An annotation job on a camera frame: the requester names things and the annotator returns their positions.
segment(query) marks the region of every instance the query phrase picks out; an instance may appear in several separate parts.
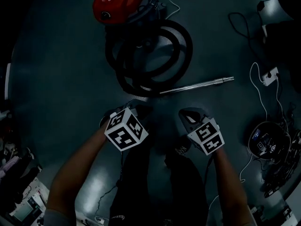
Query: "black coiled hose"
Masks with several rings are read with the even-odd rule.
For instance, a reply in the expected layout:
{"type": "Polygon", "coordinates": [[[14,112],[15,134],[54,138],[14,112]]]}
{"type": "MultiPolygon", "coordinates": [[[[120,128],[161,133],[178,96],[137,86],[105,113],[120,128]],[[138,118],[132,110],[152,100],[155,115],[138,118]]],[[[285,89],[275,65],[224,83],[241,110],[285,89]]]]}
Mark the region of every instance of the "black coiled hose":
{"type": "Polygon", "coordinates": [[[185,74],[192,58],[193,45],[189,33],[180,24],[171,20],[155,20],[135,31],[134,36],[130,36],[130,39],[125,40],[121,45],[116,59],[112,52],[115,42],[116,40],[107,37],[105,46],[106,59],[110,66],[115,70],[118,82],[123,90],[135,96],[159,97],[160,92],[170,89],[185,74]],[[161,27],[175,29],[182,35],[186,43],[186,53],[182,66],[174,76],[166,81],[156,82],[152,77],[158,76],[170,69],[177,62],[180,55],[180,43],[176,36],[161,27]],[[138,72],[133,66],[136,46],[141,44],[141,41],[144,39],[154,36],[163,36],[171,41],[174,47],[171,57],[165,64],[155,70],[142,73],[138,72]],[[131,78],[133,83],[138,86],[133,87],[128,84],[125,77],[131,78]]]}

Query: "pink object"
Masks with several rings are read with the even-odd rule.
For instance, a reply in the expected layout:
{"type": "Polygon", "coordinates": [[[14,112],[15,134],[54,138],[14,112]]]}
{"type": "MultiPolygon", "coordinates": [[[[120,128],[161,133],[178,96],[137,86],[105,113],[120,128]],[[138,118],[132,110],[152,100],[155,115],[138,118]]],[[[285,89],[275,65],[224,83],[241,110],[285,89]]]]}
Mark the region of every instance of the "pink object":
{"type": "Polygon", "coordinates": [[[1,179],[5,177],[5,173],[11,169],[11,167],[13,165],[15,165],[18,161],[20,160],[20,158],[18,156],[14,156],[12,159],[10,159],[7,163],[5,163],[5,165],[3,165],[1,168],[0,168],[0,182],[1,182],[1,179]]]}

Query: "human arm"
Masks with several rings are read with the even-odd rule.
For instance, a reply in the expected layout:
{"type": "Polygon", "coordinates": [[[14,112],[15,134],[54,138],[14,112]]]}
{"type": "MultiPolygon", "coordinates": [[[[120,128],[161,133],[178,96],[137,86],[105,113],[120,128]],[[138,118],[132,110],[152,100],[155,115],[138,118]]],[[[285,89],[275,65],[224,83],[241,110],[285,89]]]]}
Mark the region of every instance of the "human arm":
{"type": "Polygon", "coordinates": [[[214,163],[224,224],[252,225],[246,193],[223,148],[216,150],[214,163]]]}
{"type": "Polygon", "coordinates": [[[104,145],[106,122],[59,170],[52,182],[47,209],[64,214],[75,220],[75,198],[84,184],[93,161],[104,145]]]}

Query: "gray floor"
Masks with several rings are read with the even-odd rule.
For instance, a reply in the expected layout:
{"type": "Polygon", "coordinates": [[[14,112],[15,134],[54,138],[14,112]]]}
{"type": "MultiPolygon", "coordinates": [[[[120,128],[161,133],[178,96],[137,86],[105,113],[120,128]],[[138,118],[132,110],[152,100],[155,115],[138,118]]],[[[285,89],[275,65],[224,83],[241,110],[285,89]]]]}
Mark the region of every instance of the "gray floor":
{"type": "MultiPolygon", "coordinates": [[[[171,200],[163,149],[185,134],[178,118],[181,108],[202,107],[216,119],[226,142],[224,148],[238,173],[250,158],[243,141],[246,126],[254,117],[264,117],[257,91],[249,80],[250,66],[256,60],[247,40],[233,31],[227,18],[230,12],[245,15],[254,12],[259,0],[173,1],[179,4],[181,11],[172,19],[189,31],[194,44],[189,69],[177,86],[224,76],[234,76],[235,81],[149,100],[156,111],[158,132],[151,152],[148,181],[152,201],[158,207],[164,207],[171,200]]],[[[104,26],[95,20],[92,3],[93,0],[35,0],[13,54],[10,98],[22,143],[37,154],[44,168],[39,178],[47,187],[67,158],[97,130],[103,113],[133,98],[122,91],[106,62],[104,26]]],[[[173,9],[168,3],[169,12],[173,9]]],[[[265,24],[290,19],[277,0],[267,2],[261,14],[265,24]]],[[[258,27],[257,20],[250,23],[251,31],[258,27]]],[[[261,54],[256,44],[254,48],[261,54]]],[[[284,65],[277,66],[284,90],[282,105],[285,111],[289,102],[297,105],[295,123],[300,125],[300,96],[291,85],[288,70],[284,65]]],[[[253,71],[252,76],[258,84],[257,72],[253,71]]],[[[276,83],[267,88],[260,86],[260,90],[268,113],[275,115],[276,83]]],[[[188,157],[203,176],[208,157],[195,148],[188,157]]],[[[93,218],[99,196],[118,179],[119,167],[120,152],[107,143],[78,195],[77,211],[93,218]]],[[[251,162],[242,175],[246,179],[244,187],[249,203],[265,205],[267,211],[275,214],[281,194],[290,190],[300,171],[299,168],[279,193],[265,200],[260,192],[260,164],[251,162]]],[[[214,167],[209,172],[206,193],[208,202],[217,195],[214,167]]],[[[114,193],[103,199],[99,215],[109,216],[113,197],[114,193]]],[[[212,211],[219,214],[217,201],[212,211]]]]}

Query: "power strip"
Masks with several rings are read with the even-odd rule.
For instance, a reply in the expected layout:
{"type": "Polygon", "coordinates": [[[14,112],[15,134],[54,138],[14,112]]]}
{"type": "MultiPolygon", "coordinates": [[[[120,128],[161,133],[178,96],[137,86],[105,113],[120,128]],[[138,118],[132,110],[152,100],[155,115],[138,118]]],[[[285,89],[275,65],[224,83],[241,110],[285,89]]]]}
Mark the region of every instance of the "power strip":
{"type": "Polygon", "coordinates": [[[262,76],[262,79],[263,79],[263,84],[265,86],[269,86],[272,82],[274,82],[278,77],[277,77],[277,74],[278,74],[278,69],[277,67],[273,68],[272,70],[270,70],[270,73],[271,73],[271,77],[269,78],[268,74],[269,73],[266,73],[262,76]]]}

